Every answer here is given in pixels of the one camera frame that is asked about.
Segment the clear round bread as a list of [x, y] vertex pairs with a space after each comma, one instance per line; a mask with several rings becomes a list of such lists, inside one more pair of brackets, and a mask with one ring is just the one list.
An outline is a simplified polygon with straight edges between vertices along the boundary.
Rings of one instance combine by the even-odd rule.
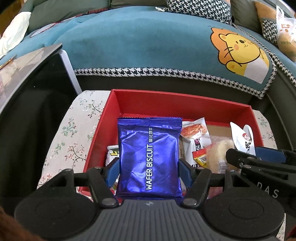
[[238, 170], [226, 161], [226, 152], [234, 149], [234, 142], [228, 137], [211, 136], [212, 144], [206, 148], [207, 168], [216, 174], [224, 174], [227, 169]]

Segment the teal lion sofa cover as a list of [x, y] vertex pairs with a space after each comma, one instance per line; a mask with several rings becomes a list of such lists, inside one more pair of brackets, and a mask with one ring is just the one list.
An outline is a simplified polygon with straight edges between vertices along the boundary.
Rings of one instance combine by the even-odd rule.
[[[229, 70], [234, 59], [222, 36], [255, 44], [269, 65], [256, 59], [243, 75]], [[76, 75], [162, 76], [196, 79], [262, 98], [276, 73], [295, 83], [295, 64], [263, 37], [236, 25], [131, 6], [62, 21], [34, 37], [25, 37], [1, 63], [37, 49], [62, 44]]]

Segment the white cushion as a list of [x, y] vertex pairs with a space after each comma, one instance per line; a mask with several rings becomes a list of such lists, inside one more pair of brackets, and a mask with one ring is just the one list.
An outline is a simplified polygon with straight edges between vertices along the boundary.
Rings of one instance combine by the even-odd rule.
[[1, 58], [14, 49], [23, 40], [29, 27], [31, 14], [32, 13], [30, 11], [20, 12], [6, 28], [0, 39]]

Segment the green white Kaprons wafer pack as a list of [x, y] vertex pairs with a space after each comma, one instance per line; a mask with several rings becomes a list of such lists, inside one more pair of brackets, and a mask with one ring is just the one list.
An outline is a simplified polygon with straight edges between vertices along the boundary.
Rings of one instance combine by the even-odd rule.
[[118, 145], [110, 145], [107, 146], [107, 156], [105, 165], [107, 166], [111, 161], [113, 161], [115, 158], [119, 157], [119, 147]]

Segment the red cardboard box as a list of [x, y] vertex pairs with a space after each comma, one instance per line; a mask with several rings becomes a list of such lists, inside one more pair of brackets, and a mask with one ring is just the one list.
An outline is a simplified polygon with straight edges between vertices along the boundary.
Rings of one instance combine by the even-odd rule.
[[185, 121], [204, 118], [207, 126], [221, 126], [226, 130], [230, 129], [231, 122], [241, 128], [249, 125], [254, 145], [263, 145], [259, 126], [249, 105], [180, 93], [114, 89], [97, 125], [84, 171], [105, 165], [107, 146], [118, 143], [119, 117], [177, 117]]

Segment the white spicy snack packet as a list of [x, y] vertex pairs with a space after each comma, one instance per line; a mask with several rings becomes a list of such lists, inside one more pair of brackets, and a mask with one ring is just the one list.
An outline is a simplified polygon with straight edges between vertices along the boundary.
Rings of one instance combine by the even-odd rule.
[[230, 128], [235, 148], [238, 151], [255, 156], [256, 152], [251, 126], [245, 125], [243, 128], [241, 128], [235, 123], [231, 122]]

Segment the houndstooth orange cushion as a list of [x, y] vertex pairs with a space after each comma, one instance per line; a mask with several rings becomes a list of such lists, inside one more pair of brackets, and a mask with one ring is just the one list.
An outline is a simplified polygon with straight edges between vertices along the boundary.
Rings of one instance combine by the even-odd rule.
[[184, 0], [166, 1], [164, 11], [169, 13], [198, 16], [225, 24], [231, 24], [230, 1], [221, 0]]
[[277, 46], [276, 10], [267, 4], [254, 1], [264, 39]]

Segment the blue wafer biscuit pack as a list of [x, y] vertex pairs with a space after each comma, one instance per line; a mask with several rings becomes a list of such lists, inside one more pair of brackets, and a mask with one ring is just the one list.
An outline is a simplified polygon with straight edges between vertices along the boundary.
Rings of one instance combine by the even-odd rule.
[[118, 118], [120, 198], [182, 197], [179, 178], [179, 137], [182, 119]]

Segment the white plastic bag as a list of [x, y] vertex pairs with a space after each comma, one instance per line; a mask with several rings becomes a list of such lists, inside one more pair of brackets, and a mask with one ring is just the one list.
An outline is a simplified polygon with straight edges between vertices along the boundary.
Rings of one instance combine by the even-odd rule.
[[276, 6], [277, 45], [279, 50], [295, 63], [295, 18], [286, 18], [284, 11]]

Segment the red yellow snack bag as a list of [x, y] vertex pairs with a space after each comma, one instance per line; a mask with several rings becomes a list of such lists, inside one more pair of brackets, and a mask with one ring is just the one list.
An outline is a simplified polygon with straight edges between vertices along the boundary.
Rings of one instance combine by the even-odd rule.
[[213, 144], [203, 149], [192, 152], [193, 160], [199, 165], [199, 167], [203, 167], [203, 168], [209, 167], [207, 162], [207, 153], [210, 151], [212, 147], [213, 147]]

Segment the small white snack packet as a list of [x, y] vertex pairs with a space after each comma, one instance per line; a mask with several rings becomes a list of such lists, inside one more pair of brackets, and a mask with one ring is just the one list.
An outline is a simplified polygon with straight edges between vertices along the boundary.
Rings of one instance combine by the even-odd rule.
[[185, 160], [193, 167], [197, 162], [193, 158], [193, 152], [207, 148], [212, 144], [205, 118], [195, 121], [182, 121], [182, 142]]

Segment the dark green sofa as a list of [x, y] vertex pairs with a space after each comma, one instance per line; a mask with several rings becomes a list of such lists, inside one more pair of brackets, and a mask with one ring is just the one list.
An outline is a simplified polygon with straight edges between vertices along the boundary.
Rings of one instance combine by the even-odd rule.
[[[154, 4], [140, 6], [154, 7]], [[32, 13], [28, 31], [34, 34], [48, 24], [54, 26], [77, 16], [98, 14], [112, 9], [108, 8], [108, 1], [27, 1], [23, 10]], [[279, 147], [295, 149], [295, 86], [282, 71], [276, 73], [262, 98], [228, 86], [196, 79], [162, 76], [76, 76], [84, 90], [158, 90], [247, 103], [267, 115]]]

